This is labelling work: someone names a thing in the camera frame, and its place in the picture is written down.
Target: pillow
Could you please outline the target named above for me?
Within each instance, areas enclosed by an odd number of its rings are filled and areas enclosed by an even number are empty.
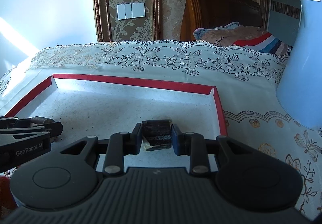
[[[238,26],[234,29],[207,29],[207,31],[196,33],[200,34],[197,40],[205,40],[217,46],[239,45],[276,55],[289,55],[292,50],[292,46],[275,38],[261,27]]]
[[[204,29],[204,28],[198,28],[194,31],[194,37],[196,38],[196,40],[201,40],[200,38],[208,31],[211,30],[232,30],[237,28],[239,25],[239,22],[232,22],[230,24],[227,24],[226,26],[219,26],[219,27],[215,27],[213,29]]]

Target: wall switch panel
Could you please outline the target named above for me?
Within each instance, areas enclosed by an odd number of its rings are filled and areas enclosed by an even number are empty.
[[[132,18],[145,17],[144,3],[132,3]]]
[[[118,20],[126,19],[125,15],[125,4],[118,4],[116,6],[118,12]]]
[[[126,16],[126,19],[132,18],[132,4],[131,3],[125,4],[125,16]]]

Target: wooden door frame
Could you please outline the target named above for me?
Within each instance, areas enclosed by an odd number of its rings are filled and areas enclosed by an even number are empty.
[[[152,40],[162,39],[161,0],[151,0]],[[95,26],[98,42],[111,41],[112,31],[109,17],[108,0],[93,0]]]

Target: red object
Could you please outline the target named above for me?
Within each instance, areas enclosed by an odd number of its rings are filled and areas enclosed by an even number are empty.
[[[269,32],[266,32],[265,34],[263,34],[262,36],[258,37],[258,38],[254,38],[252,40],[237,40],[235,41],[233,44],[234,45],[239,45],[239,46],[254,46],[257,45],[263,41],[265,41],[267,38],[269,38],[272,34]]]
[[[0,176],[0,208],[4,207],[8,210],[14,210],[17,205],[10,192],[10,179],[5,176]]]
[[[211,90],[214,89],[214,100],[217,108],[220,134],[227,135],[223,109],[220,103],[220,98],[219,98],[217,88],[215,86],[184,83],[184,82],[174,82],[174,81],[162,81],[162,80],[150,80],[150,79],[127,78],[127,77],[116,77],[116,76],[105,76],[105,75],[90,75],[90,74],[53,74],[52,77],[57,79],[77,79],[77,80],[87,80],[87,81],[99,81],[99,82],[116,83],[116,84],[123,84],[123,85],[199,93],[199,94],[206,94],[206,95],[209,95]],[[52,77],[47,78],[46,80],[38,84],[35,88],[33,88],[9,112],[7,112],[5,116],[14,117],[38,94],[40,94],[43,90],[51,86]]]

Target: blue vase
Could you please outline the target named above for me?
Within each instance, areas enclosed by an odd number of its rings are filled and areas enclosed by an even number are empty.
[[[322,127],[322,0],[301,0],[302,16],[276,97],[301,125]]]

